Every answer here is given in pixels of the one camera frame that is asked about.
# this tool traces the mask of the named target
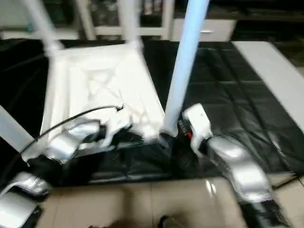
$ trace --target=white tube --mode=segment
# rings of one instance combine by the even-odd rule
[[[47,54],[52,55],[57,50],[63,49],[63,45],[57,40],[55,28],[43,4],[39,0],[22,0],[22,2],[28,9],[34,28],[39,33]]]
[[[0,105],[0,137],[20,152],[33,137]],[[29,150],[22,154],[22,159],[27,161],[35,158],[41,149],[35,143]]]
[[[141,48],[142,43],[139,37],[139,15],[138,0],[117,0],[119,23],[123,28],[124,40],[134,46]]]
[[[33,137],[0,106],[0,137],[20,152]]]
[[[189,0],[175,61],[162,131],[175,137],[209,0]]]

